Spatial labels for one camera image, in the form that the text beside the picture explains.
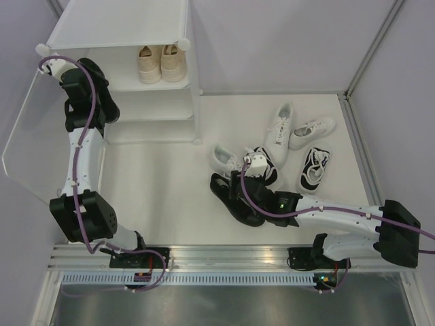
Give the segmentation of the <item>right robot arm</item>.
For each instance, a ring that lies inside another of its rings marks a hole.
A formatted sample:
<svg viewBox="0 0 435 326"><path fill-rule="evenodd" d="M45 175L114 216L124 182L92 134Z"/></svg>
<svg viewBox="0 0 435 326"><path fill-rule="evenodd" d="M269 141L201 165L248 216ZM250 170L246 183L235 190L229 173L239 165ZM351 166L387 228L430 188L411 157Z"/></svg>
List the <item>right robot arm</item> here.
<svg viewBox="0 0 435 326"><path fill-rule="evenodd" d="M316 235L311 257L321 262L342 262L357 257L381 257L386 262L416 268L420 222L399 202L381 206L345 206L315 196L273 192L261 177L233 171L229 197L240 200L261 222L278 227L326 228L335 234Z"/></svg>

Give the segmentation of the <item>beige lace sneaker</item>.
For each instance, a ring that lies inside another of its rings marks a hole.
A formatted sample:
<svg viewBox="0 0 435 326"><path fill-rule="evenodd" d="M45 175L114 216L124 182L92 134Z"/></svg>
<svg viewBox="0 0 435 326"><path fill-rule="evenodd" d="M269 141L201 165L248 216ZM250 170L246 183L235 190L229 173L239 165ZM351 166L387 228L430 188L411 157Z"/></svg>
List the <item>beige lace sneaker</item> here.
<svg viewBox="0 0 435 326"><path fill-rule="evenodd" d="M186 53L176 44L163 46L160 67L163 80L181 81L187 74Z"/></svg>
<svg viewBox="0 0 435 326"><path fill-rule="evenodd" d="M139 50L137 69L142 84L155 84L162 79L161 52L162 46L143 46Z"/></svg>

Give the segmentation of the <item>white plastic shoe cabinet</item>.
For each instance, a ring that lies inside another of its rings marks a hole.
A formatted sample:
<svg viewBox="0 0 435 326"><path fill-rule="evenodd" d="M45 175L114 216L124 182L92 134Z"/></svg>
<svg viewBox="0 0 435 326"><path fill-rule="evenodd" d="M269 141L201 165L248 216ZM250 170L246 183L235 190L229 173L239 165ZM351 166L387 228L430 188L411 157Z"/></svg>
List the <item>white plastic shoe cabinet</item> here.
<svg viewBox="0 0 435 326"><path fill-rule="evenodd" d="M144 47L167 57L184 53L184 76L166 69L152 84L139 79ZM70 1L40 56L94 61L109 82L120 118L106 127L111 144L200 143L200 97L191 6L188 1Z"/></svg>

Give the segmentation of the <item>black canvas sneaker front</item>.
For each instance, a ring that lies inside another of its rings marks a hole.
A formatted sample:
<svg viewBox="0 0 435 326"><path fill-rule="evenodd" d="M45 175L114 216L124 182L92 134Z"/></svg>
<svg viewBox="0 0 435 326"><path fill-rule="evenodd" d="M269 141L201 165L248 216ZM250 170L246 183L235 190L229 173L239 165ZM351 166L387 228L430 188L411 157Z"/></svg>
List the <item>black canvas sneaker front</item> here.
<svg viewBox="0 0 435 326"><path fill-rule="evenodd" d="M225 179L223 176L213 173L210 180L210 189L239 223L253 228L260 227L264 224L265 219L255 215L244 201L240 199L230 199L229 180Z"/></svg>

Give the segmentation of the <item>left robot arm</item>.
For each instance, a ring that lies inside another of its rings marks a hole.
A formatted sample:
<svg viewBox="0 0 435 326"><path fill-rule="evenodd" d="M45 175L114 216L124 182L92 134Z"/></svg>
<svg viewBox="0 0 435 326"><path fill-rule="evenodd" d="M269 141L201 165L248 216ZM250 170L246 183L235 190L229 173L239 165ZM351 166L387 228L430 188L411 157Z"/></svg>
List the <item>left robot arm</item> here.
<svg viewBox="0 0 435 326"><path fill-rule="evenodd" d="M60 85L67 93L65 128L69 136L68 175L59 198L52 199L52 216L70 242L107 241L115 247L142 250L136 231L118 224L113 207L99 194L105 152L105 125L120 117L109 82L94 62L81 59L81 69L64 72Z"/></svg>

